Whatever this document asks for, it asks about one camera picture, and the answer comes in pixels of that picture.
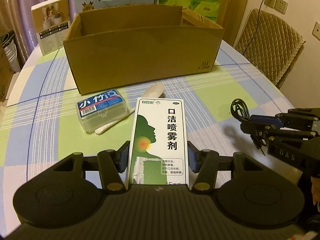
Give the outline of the green throat spray box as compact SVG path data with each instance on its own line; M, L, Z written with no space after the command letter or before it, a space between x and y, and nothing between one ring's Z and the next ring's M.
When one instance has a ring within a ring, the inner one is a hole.
M133 184L189 184L182 99L137 99L125 180L126 187Z

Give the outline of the blue dental floss pick box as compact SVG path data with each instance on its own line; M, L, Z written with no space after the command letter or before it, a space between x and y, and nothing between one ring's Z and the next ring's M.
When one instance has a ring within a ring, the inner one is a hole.
M76 103L78 121L88 134L124 117L127 111L127 103L117 89L91 95Z

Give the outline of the white plastic spoon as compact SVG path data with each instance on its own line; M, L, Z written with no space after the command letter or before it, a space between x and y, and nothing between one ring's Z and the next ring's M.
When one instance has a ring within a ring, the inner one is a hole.
M159 98L164 92L164 85L162 83L157 83L157 84L154 84L152 85L151 87L149 87L143 94L142 94L142 97L143 98ZM127 114L118 119L118 120L115 120L113 122L110 122L108 124L105 124L99 128L97 128L95 130L95 134L96 135L101 135L103 134L104 132L106 132L109 128L113 127L114 125L116 125L117 123L121 122L123 119L127 118L128 116L130 116L131 114L133 114L135 112L135 107L129 109L127 111Z

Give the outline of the plaid tablecloth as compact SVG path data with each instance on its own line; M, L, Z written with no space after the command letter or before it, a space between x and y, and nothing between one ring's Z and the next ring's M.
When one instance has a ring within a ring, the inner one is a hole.
M244 152L291 181L294 169L260 151L240 122L231 103L242 99L253 115L274 116L291 104L243 56L222 42L211 72L161 80L160 99L146 99L151 82L120 88L119 94L137 112L102 135L87 133L80 113L93 109L99 92L81 96L63 49L42 56L35 49L9 95L1 123L1 235L19 226L12 201L16 190L71 153L96 155L118 149L127 140L140 140L142 155L176 159L180 136L198 149L221 155Z

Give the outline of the woven wicker chair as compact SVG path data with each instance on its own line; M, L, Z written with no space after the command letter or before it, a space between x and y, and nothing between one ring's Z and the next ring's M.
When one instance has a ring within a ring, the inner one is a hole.
M235 48L280 88L304 43L302 35L283 19L255 8L249 13Z

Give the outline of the brown cardboard box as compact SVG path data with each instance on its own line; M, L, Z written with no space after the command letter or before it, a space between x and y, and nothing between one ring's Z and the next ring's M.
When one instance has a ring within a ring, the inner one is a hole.
M223 27L194 11L160 4L81 12L63 43L81 95L211 72Z

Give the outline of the brown cardboard carton stack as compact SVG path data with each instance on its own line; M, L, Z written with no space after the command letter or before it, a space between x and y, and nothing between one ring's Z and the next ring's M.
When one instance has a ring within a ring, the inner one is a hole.
M11 30L1 36L1 102L6 100L13 75L21 70L17 56L15 32Z

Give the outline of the white humidifier product box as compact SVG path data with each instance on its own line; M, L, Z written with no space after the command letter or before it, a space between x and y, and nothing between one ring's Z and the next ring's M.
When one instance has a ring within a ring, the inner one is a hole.
M33 5L31 15L42 55L62 48L71 26L68 0L47 0Z

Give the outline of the wall power socket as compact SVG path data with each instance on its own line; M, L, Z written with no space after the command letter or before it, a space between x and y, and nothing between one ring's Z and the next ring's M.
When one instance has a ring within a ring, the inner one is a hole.
M264 5L280 12L281 14L285 14L288 3L285 0L264 0Z

